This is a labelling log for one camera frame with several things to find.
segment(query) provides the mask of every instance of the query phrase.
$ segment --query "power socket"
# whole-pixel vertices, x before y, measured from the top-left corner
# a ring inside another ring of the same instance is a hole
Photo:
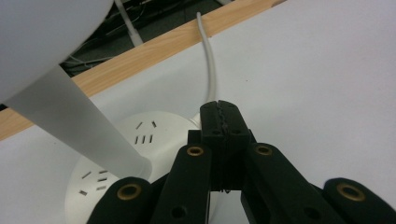
[[[168,112],[133,115],[115,126],[140,155],[151,161],[152,172],[148,179],[151,183],[169,173],[178,150],[187,144],[188,130],[198,129],[191,120]],[[81,157],[66,192],[67,223],[86,223],[93,208],[117,180],[107,170]],[[210,214],[213,214],[216,201],[217,194],[212,193]]]

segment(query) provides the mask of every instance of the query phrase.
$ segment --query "dark floor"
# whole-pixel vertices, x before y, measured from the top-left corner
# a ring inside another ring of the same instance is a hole
[[[221,7],[215,0],[153,0],[138,6],[131,2],[124,5],[143,42],[194,20],[197,11],[206,14]],[[133,47],[124,22],[113,7],[99,29],[61,66],[73,77]]]

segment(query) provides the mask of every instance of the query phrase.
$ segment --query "white lampshade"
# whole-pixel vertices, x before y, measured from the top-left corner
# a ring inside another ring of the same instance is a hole
[[[111,0],[0,1],[0,103],[64,60],[111,5]]]

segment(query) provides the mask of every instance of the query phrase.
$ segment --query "round power strip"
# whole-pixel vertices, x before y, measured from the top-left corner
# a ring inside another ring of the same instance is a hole
[[[140,155],[151,161],[150,183],[169,173],[178,150],[187,144],[188,130],[197,130],[196,124],[191,120],[167,112],[133,115],[122,120],[116,128]],[[67,187],[67,223],[87,223],[93,208],[117,180],[119,179],[107,170],[81,157]],[[211,216],[217,194],[212,193],[210,201]]]

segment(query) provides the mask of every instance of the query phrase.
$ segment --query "wooden edge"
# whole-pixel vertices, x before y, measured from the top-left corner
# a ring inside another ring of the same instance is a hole
[[[236,0],[203,16],[208,36],[247,20],[275,5],[278,0]],[[73,80],[88,95],[93,96],[152,65],[159,63],[200,41],[196,20],[160,35],[142,46],[128,50],[90,69]],[[12,109],[0,112],[0,140],[23,131],[33,123]]]

